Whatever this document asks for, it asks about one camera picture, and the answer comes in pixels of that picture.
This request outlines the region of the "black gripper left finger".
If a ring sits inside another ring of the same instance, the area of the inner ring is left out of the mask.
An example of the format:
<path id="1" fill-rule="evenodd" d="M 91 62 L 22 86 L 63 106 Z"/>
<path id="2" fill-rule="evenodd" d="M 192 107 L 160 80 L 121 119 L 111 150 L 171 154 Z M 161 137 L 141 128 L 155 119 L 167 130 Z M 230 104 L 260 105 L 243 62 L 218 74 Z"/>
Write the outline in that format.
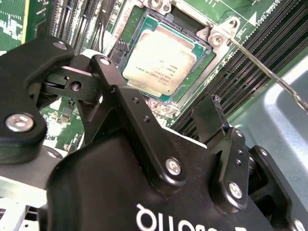
<path id="1" fill-rule="evenodd" d="M 36 38 L 0 58 L 0 162 L 21 164 L 34 160 L 42 147 L 47 125 L 39 109 L 55 94 L 41 91 L 45 78 L 74 59 L 73 49 L 55 37 Z M 101 182 L 100 159 L 119 158 L 127 148 L 108 148 L 118 133 L 129 142 L 149 183 L 161 193 L 175 193 L 186 182 L 186 169 L 167 168 L 180 157 L 140 92 L 128 87 L 110 59 L 95 55 L 91 76 L 82 79 L 78 101 L 85 130 L 85 147 L 62 163 L 51 185 L 89 189 Z"/>

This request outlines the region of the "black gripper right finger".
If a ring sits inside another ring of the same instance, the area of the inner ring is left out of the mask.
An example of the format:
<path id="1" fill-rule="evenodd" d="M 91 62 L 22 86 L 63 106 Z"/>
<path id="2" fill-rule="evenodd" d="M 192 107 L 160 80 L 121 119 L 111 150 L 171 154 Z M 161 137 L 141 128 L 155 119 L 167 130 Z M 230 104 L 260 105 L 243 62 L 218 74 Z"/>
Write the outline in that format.
<path id="1" fill-rule="evenodd" d="M 248 197 L 274 203 L 271 222 L 287 222 L 291 201 L 272 167 L 259 149 L 246 150 L 245 137 L 231 128 L 216 95 L 207 95 L 192 113 L 200 142 L 219 156 L 209 186 L 210 196 L 223 212 L 234 214 L 247 208 Z"/>

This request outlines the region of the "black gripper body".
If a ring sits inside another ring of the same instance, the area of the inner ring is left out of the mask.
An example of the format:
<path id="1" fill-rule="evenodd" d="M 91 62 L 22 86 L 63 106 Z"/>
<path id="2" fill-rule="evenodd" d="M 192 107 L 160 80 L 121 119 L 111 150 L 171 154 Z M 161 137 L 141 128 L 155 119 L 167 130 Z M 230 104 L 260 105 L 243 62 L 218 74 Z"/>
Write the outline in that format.
<path id="1" fill-rule="evenodd" d="M 253 149 L 257 168 L 268 174 L 245 209 L 226 213 L 209 187 L 219 157 L 168 133 L 186 169 L 176 193 L 158 192 L 147 180 L 122 132 L 64 158 L 48 181 L 49 231 L 294 231 L 308 228 L 308 213 L 282 175 Z"/>

